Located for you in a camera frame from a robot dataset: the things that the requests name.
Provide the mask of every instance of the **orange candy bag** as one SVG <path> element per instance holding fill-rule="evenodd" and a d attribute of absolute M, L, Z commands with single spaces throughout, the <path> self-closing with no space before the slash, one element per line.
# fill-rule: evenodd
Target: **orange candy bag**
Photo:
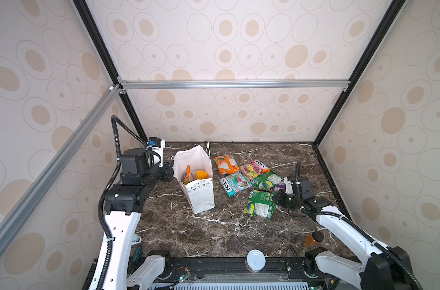
<path fill-rule="evenodd" d="M 239 170 L 239 166 L 231 155 L 218 156 L 213 159 L 220 174 L 232 174 Z"/>

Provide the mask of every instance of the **marble countertop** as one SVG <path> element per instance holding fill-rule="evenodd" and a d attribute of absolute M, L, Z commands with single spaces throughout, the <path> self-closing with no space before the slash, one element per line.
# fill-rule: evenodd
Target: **marble countertop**
<path fill-rule="evenodd" d="M 197 143 L 167 143 L 164 159 Z M 315 153 L 309 144 L 211 143 L 211 157 L 231 154 L 241 165 L 258 159 L 282 177 L 294 175 L 296 161 L 302 163 L 316 196 L 325 196 L 337 206 Z M 252 249 L 268 257 L 291 257 L 292 246 L 303 256 L 304 239 L 315 230 L 325 235 L 322 247 L 337 255 L 354 254 L 331 233 L 309 217 L 290 217 L 279 207 L 271 219 L 243 213 L 250 189 L 228 197 L 215 162 L 213 189 L 215 208 L 194 215 L 177 181 L 159 182 L 147 199 L 136 234 L 141 235 L 143 255 L 151 250 L 169 250 L 172 257 L 245 257 Z"/>

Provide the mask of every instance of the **white vented grille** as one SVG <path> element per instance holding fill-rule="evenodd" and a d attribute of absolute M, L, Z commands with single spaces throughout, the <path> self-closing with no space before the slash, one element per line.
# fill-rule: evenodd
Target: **white vented grille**
<path fill-rule="evenodd" d="M 152 284 L 149 290 L 170 284 Z M 309 290 L 305 282 L 257 282 L 257 283 L 182 283 L 175 286 L 174 290 Z"/>

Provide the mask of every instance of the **gift bag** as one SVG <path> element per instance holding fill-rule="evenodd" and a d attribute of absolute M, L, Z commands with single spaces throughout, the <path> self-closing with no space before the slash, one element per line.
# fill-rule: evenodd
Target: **gift bag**
<path fill-rule="evenodd" d="M 213 200 L 213 182 L 212 182 L 212 162 L 210 160 L 210 146 L 204 149 L 198 145 L 186 151 L 178 151 L 175 154 L 173 165 L 174 177 L 178 180 L 183 192 L 188 198 L 189 205 L 194 214 L 204 212 L 215 207 Z M 191 172 L 204 170 L 209 178 L 194 180 L 188 184 L 183 184 L 184 171 L 190 166 Z"/>

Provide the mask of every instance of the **wall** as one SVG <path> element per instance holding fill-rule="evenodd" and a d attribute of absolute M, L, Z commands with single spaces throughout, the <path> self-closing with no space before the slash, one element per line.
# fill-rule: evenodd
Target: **wall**
<path fill-rule="evenodd" d="M 123 79 L 202 80 L 348 78 L 391 1 L 87 2 Z M 247 101 L 239 100 L 244 90 L 131 93 L 148 135 L 172 141 L 313 141 L 341 89 L 321 91 L 246 90 Z M 303 94 L 308 102 L 300 102 Z M 184 117 L 191 105 L 194 117 Z M 168 115 L 151 114 L 154 108 Z M 290 126 L 292 131 L 283 130 Z"/>
<path fill-rule="evenodd" d="M 415 0 L 320 150 L 353 219 L 440 290 L 440 0 Z"/>
<path fill-rule="evenodd" d="M 109 85 L 68 1 L 0 1 L 0 222 Z"/>
<path fill-rule="evenodd" d="M 110 104 L 1 256 L 0 289 L 82 288 L 103 238 L 97 204 L 116 165 L 110 116 L 130 125 L 119 103 Z M 138 146 L 119 133 L 122 150 Z"/>

